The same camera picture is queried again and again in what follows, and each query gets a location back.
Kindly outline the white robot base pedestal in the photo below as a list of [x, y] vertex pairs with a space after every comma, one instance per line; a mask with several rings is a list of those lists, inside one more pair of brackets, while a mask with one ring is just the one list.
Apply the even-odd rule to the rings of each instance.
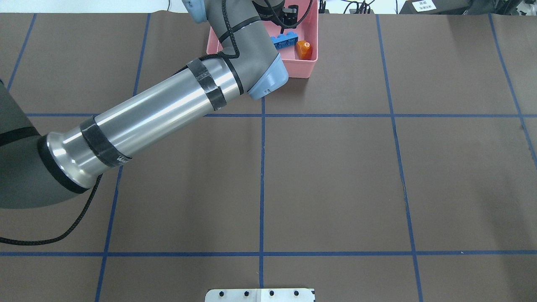
[[314, 289], [257, 288], [257, 289], [213, 289], [209, 290], [206, 302], [315, 302]]

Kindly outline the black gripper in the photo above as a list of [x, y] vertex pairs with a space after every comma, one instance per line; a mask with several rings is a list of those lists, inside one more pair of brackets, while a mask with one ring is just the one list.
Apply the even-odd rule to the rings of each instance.
[[257, 0], [256, 11], [262, 21], [280, 26], [280, 34], [286, 29], [295, 29], [298, 23], [298, 5], [288, 5], [285, 0]]

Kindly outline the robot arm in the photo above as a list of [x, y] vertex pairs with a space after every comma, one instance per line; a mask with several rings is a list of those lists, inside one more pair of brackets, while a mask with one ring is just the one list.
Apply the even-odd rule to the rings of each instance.
[[263, 21], [279, 21], [283, 0], [185, 0], [209, 22], [223, 50], [187, 63], [162, 82], [65, 133], [40, 135], [1, 86], [1, 208], [69, 200], [186, 124], [242, 94], [265, 97], [289, 78]]

